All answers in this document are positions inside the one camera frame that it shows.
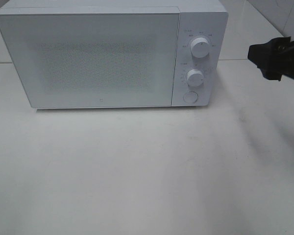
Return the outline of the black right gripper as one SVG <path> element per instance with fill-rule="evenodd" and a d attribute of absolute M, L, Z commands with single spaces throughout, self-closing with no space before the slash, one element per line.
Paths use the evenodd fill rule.
<path fill-rule="evenodd" d="M 278 72 L 271 68 L 270 58 L 275 55 L 278 55 Z M 281 81 L 282 75 L 294 80 L 294 41 L 291 37 L 277 37 L 263 44 L 251 45 L 247 58 L 267 80 Z"/>

